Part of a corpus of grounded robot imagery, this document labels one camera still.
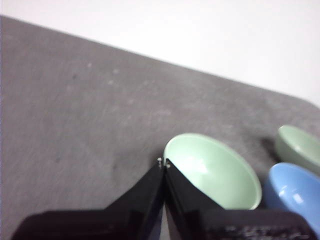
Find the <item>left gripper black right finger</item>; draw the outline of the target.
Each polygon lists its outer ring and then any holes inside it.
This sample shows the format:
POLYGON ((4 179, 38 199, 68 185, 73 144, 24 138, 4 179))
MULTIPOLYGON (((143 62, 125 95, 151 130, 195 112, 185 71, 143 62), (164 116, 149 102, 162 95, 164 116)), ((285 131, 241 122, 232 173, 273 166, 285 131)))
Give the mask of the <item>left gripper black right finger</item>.
POLYGON ((242 159, 165 160, 166 203, 185 240, 316 240, 312 224, 318 178, 290 163, 260 181, 242 159))

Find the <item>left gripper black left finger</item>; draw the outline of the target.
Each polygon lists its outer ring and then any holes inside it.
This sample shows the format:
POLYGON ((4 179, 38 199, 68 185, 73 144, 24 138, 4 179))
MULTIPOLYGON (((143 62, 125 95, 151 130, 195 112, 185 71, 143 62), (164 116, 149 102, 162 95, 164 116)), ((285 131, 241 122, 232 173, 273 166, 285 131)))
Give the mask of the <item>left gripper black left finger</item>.
POLYGON ((26 217, 14 240, 146 240, 163 206, 162 158, 102 209, 51 210, 26 217))

